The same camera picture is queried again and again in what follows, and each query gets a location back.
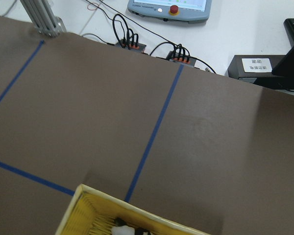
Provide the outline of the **yellow wicker basket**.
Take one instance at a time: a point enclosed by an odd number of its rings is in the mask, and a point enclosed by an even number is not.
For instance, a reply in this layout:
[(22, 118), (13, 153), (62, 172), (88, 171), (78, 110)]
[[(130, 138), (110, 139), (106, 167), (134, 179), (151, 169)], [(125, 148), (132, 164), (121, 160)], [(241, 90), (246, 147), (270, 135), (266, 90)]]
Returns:
[(110, 235), (115, 219), (154, 235), (204, 235), (205, 232), (149, 213), (104, 192), (80, 184), (56, 230), (57, 235)]

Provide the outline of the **right usb hub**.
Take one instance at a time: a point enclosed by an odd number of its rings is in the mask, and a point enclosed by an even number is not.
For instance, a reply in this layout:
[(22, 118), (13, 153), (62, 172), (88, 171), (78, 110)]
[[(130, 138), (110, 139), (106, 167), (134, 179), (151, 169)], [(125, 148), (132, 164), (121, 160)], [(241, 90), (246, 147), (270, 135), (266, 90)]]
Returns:
[(191, 57), (190, 52), (183, 47), (182, 44), (175, 46), (173, 50), (167, 54), (166, 60), (180, 63), (191, 68), (194, 68), (196, 64), (196, 59)]

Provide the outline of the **usb hub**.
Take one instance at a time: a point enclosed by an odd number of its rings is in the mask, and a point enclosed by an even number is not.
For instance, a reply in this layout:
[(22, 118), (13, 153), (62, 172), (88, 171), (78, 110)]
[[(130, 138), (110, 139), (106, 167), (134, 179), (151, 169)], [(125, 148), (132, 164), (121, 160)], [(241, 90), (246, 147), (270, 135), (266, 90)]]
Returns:
[(182, 44), (175, 46), (173, 50), (167, 54), (166, 60), (180, 63), (191, 68), (194, 68), (196, 64), (196, 59), (191, 57), (190, 52), (183, 47)]
[[(123, 32), (122, 37), (119, 35), (116, 23), (119, 23)], [(112, 18), (112, 28), (117, 39), (116, 46), (127, 50), (134, 50), (139, 53), (144, 53), (146, 45), (139, 42), (139, 34), (135, 33), (130, 28), (121, 14), (116, 14)]]

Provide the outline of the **left usb hub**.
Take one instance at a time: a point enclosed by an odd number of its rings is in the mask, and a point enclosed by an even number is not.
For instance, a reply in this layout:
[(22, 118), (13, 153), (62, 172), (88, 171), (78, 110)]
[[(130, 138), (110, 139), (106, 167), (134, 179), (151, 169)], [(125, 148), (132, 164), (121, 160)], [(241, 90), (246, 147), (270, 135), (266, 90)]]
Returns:
[[(119, 35), (116, 23), (119, 23), (123, 32), (122, 37)], [(139, 53), (144, 53), (146, 45), (139, 42), (139, 34), (135, 33), (130, 28), (121, 14), (116, 14), (112, 18), (112, 28), (117, 39), (116, 46), (127, 50), (134, 50)]]

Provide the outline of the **panda figurine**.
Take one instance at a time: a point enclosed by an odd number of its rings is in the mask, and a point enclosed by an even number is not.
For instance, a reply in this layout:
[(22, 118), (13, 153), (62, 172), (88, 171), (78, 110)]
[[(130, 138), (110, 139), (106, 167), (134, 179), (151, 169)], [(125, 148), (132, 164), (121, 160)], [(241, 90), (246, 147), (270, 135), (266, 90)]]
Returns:
[(128, 226), (128, 224), (119, 217), (115, 218), (114, 222), (115, 226), (111, 228), (112, 235), (152, 235), (152, 232), (147, 229)]

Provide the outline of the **grey teach pendant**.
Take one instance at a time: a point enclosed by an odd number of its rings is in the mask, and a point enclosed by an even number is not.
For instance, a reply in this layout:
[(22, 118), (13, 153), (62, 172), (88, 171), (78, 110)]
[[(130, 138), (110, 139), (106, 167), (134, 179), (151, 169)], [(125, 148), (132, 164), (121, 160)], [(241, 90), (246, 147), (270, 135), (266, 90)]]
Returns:
[(209, 19), (211, 0), (130, 0), (127, 9), (142, 17), (200, 23)]

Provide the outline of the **black box with label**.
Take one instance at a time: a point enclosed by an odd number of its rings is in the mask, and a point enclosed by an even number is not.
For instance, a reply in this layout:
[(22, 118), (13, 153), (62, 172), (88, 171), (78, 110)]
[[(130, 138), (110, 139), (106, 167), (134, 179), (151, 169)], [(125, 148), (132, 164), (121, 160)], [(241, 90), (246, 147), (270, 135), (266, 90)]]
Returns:
[(273, 90), (294, 91), (294, 79), (276, 76), (272, 69), (283, 55), (234, 55), (227, 73), (230, 78)]

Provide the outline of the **aluminium frame post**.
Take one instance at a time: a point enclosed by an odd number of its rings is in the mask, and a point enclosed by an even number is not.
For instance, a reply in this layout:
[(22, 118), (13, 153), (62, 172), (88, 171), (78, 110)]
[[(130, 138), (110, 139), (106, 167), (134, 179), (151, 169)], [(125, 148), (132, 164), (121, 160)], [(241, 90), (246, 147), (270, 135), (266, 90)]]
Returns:
[(62, 19), (54, 15), (47, 0), (20, 0), (20, 2), (40, 34), (55, 38), (67, 32)]

